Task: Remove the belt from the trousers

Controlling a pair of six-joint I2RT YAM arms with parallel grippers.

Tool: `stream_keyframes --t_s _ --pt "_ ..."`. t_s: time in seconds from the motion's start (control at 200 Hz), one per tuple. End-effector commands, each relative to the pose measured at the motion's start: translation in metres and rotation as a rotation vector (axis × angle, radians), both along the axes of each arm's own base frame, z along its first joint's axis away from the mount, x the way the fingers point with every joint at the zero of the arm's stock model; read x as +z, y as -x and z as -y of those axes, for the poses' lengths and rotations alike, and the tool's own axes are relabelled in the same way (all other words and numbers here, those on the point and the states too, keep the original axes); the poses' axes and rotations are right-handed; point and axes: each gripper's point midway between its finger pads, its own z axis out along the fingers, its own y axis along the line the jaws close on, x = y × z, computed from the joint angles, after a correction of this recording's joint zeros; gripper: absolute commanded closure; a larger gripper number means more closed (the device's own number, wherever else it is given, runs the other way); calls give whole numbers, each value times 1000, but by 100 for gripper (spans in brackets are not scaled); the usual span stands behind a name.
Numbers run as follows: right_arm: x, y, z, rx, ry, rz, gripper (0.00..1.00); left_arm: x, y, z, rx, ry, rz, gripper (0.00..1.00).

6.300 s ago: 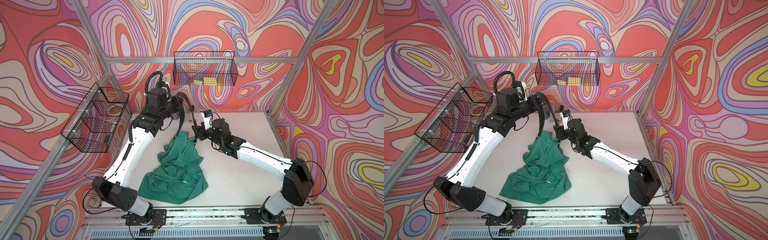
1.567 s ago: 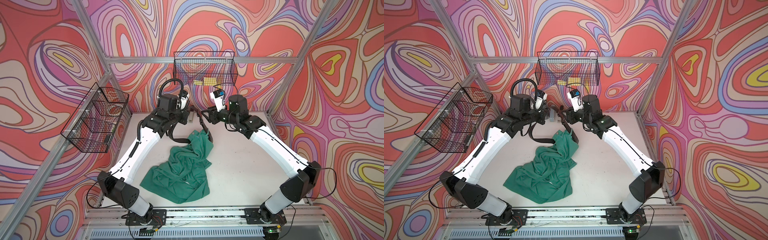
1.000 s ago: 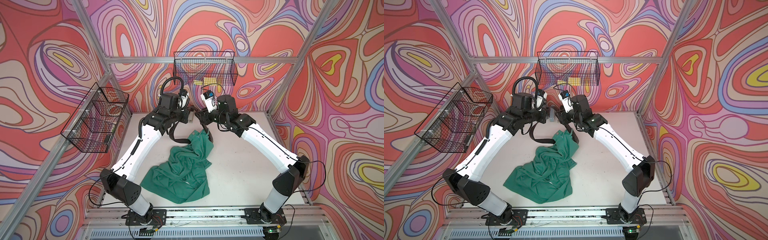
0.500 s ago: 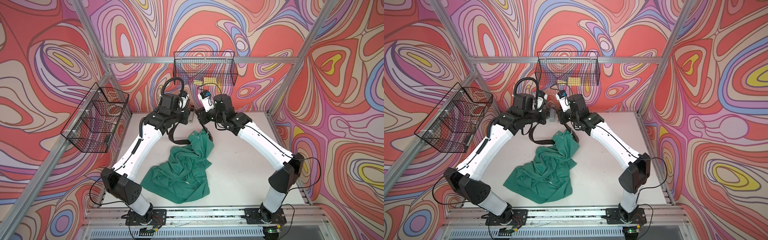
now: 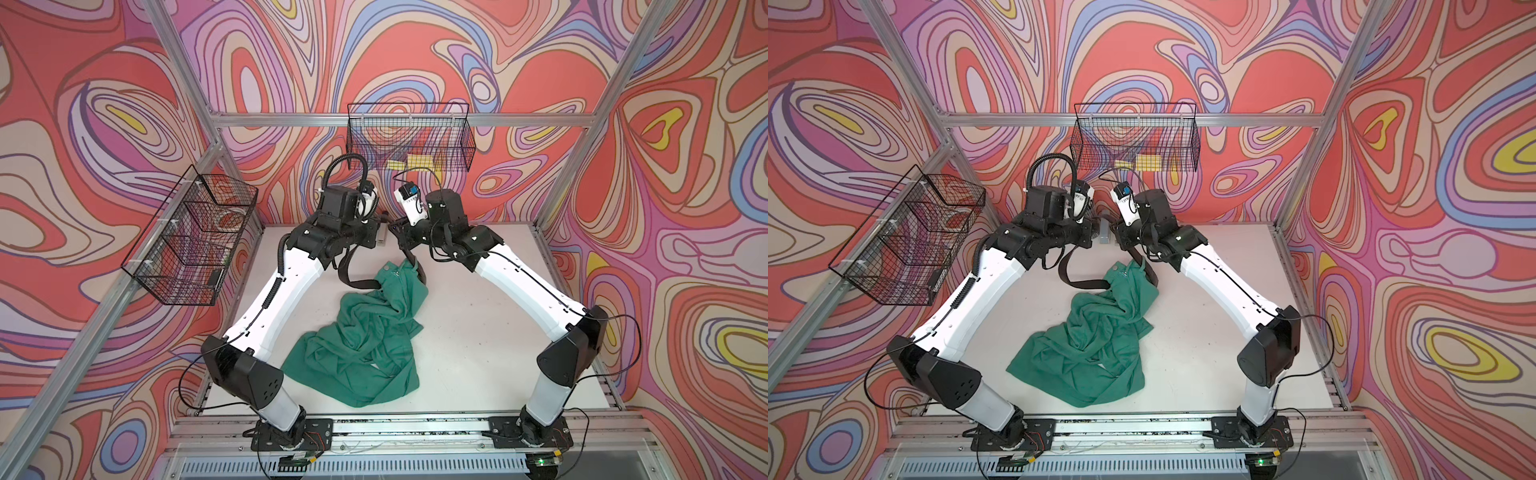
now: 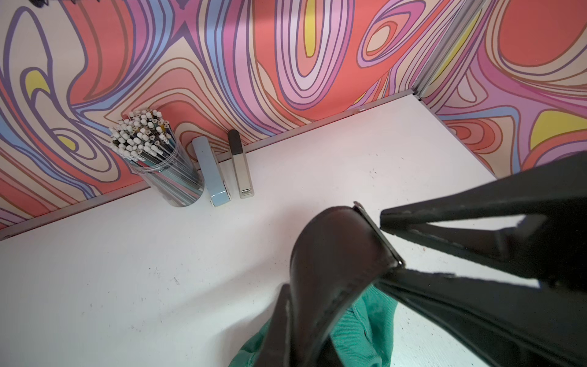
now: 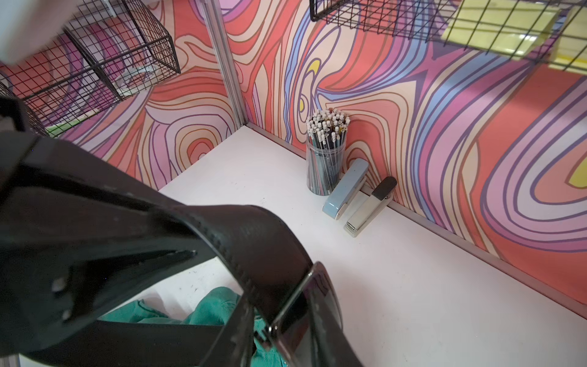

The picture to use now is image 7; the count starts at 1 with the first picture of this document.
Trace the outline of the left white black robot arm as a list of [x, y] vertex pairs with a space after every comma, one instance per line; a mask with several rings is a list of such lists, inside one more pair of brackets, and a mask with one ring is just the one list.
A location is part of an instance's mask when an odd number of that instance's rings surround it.
[[77, 1], [2, 1], [1, 62], [15, 64], [54, 38], [77, 10]]

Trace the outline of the black leather belt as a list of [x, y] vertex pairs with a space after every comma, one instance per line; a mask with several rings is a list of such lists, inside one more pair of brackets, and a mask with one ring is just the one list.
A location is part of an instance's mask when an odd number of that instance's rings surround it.
[[323, 264], [258, 206], [179, 206], [165, 216], [206, 243], [243, 294], [222, 326], [96, 321], [28, 357], [51, 366], [249, 366], [277, 350], [289, 366], [358, 366]]

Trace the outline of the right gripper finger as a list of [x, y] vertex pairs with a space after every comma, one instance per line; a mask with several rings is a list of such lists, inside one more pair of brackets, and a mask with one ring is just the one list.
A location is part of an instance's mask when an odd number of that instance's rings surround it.
[[76, 145], [1, 135], [1, 354], [44, 350], [212, 258], [177, 201]]

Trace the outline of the green trousers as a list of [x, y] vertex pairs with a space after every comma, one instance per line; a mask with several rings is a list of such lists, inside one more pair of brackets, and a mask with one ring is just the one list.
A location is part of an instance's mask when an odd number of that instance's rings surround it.
[[[232, 312], [238, 304], [240, 295], [228, 287], [212, 289], [197, 304], [193, 312], [184, 319], [174, 319], [165, 312], [154, 308], [151, 301], [144, 299], [132, 301], [99, 318], [100, 321], [128, 323], [128, 324], [170, 324], [170, 325], [197, 325], [197, 326], [221, 326], [228, 323]], [[261, 332], [266, 327], [263, 318], [255, 315], [254, 330]], [[261, 347], [261, 343], [255, 341], [251, 366], [289, 366], [281, 354], [271, 348], [269, 351]]]

